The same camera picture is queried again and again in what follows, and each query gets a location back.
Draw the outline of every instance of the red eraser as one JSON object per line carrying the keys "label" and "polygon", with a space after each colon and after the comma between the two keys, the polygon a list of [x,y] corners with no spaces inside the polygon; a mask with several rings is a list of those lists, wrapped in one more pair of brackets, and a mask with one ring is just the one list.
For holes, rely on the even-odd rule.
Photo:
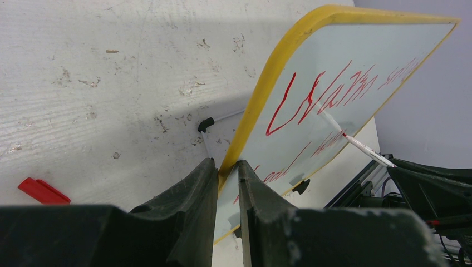
{"label": "red eraser", "polygon": [[69,204],[71,202],[71,199],[48,183],[43,180],[35,181],[31,177],[18,185],[18,189],[43,204]]}

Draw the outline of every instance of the scratched table surface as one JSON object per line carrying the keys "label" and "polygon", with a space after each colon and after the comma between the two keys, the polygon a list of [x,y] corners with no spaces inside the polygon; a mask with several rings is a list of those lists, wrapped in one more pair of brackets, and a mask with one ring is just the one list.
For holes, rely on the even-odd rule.
{"label": "scratched table surface", "polygon": [[[330,3],[352,5],[0,1],[0,204],[37,204],[17,189],[27,177],[72,203],[126,211],[163,192],[208,156],[199,122],[244,108],[281,37]],[[364,141],[378,148],[375,124],[369,127]],[[348,161],[330,169],[351,175],[331,181],[331,191],[369,159]],[[302,206],[325,201],[306,194]],[[227,242],[215,246],[220,259],[230,246],[241,260],[233,239]]]}

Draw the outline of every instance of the marker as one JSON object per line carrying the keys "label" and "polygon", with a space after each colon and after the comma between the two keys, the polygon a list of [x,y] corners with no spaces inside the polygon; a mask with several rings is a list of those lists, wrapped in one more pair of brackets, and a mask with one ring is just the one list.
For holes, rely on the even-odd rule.
{"label": "marker", "polygon": [[[336,120],[327,112],[324,110],[321,112],[322,117],[324,118],[325,121],[327,121],[331,126],[336,128],[339,132],[342,132],[342,129],[340,125],[336,122]],[[361,150],[364,154],[369,156],[371,159],[377,161],[380,165],[385,166],[385,167],[396,167],[395,164],[393,164],[390,160],[386,159],[382,155],[379,155],[377,152],[375,152],[373,149],[370,147],[364,145],[363,143],[359,142],[357,139],[355,139],[352,136],[349,136],[345,133],[342,134],[347,141],[351,144],[353,144],[355,147],[357,147],[359,150]]]}

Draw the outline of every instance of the yellow frame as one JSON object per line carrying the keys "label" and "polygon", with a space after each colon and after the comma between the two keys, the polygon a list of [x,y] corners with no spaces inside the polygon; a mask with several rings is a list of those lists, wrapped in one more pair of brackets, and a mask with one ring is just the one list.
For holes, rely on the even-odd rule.
{"label": "yellow frame", "polygon": [[[238,161],[239,156],[241,155],[241,152],[243,151],[243,148],[249,139],[249,135],[254,129],[255,123],[257,122],[257,119],[259,119],[262,109],[266,105],[267,99],[269,98],[269,95],[271,94],[277,79],[282,73],[283,67],[292,57],[293,53],[295,53],[297,48],[315,31],[329,24],[455,24],[455,26],[441,40],[441,42],[437,44],[437,46],[425,57],[425,59],[417,66],[417,68],[410,73],[410,75],[399,85],[399,87],[395,89],[392,94],[393,96],[398,91],[398,89],[411,77],[411,75],[413,75],[413,73],[415,73],[415,71],[428,59],[428,57],[434,53],[434,51],[442,44],[442,42],[444,42],[444,40],[449,37],[459,22],[460,18],[454,17],[442,17],[426,14],[414,14],[335,5],[318,7],[306,14],[282,37],[271,56],[267,60],[262,73],[260,74],[259,81],[255,86],[254,92],[241,119],[241,122],[244,122],[244,127],[242,127],[242,123],[239,124],[233,141],[231,142],[228,152],[226,153],[221,165],[219,171],[218,195],[221,193],[233,165]],[[386,102],[388,102],[389,99],[387,99],[382,104],[382,106],[380,106],[380,108],[372,115],[370,119],[374,117],[374,115],[385,105]],[[302,181],[308,179],[323,167],[324,165],[305,177]],[[285,195],[291,190],[292,189],[287,190],[282,195]],[[231,229],[230,232],[215,241],[215,244],[221,241],[221,239],[225,238],[229,233],[236,230],[238,227],[239,226]]]}

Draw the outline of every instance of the yellow whiteboard border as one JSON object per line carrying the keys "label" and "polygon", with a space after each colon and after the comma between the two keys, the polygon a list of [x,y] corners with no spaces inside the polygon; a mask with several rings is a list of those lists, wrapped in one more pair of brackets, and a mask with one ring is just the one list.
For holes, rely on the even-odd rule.
{"label": "yellow whiteboard border", "polygon": [[[239,156],[241,155],[241,152],[243,151],[243,148],[249,139],[249,135],[254,129],[254,125],[257,122],[257,119],[259,119],[259,115],[262,112],[262,109],[264,108],[267,99],[269,98],[269,95],[271,94],[272,89],[277,82],[277,79],[282,73],[285,64],[292,57],[297,48],[315,31],[329,24],[456,24],[441,40],[441,42],[439,42],[439,44],[431,51],[431,53],[429,53],[429,55],[427,55],[425,59],[417,66],[417,68],[410,73],[407,79],[405,79],[404,82],[399,85],[399,87],[392,94],[393,96],[398,91],[398,89],[411,77],[411,75],[415,73],[418,67],[420,67],[426,61],[426,59],[431,56],[431,54],[442,44],[442,42],[447,39],[447,37],[451,34],[459,22],[460,18],[454,17],[335,5],[322,6],[306,14],[282,37],[272,54],[269,56],[269,59],[267,60],[262,73],[260,74],[260,78],[255,86],[254,92],[241,119],[241,122],[245,122],[244,127],[241,127],[241,123],[239,124],[233,141],[231,142],[228,152],[226,153],[223,163],[220,167],[218,195],[221,193],[221,190],[223,189],[223,186],[232,170],[233,165],[238,161]],[[377,111],[379,111],[387,101],[385,101]],[[308,175],[305,179],[309,178],[314,173]]]}

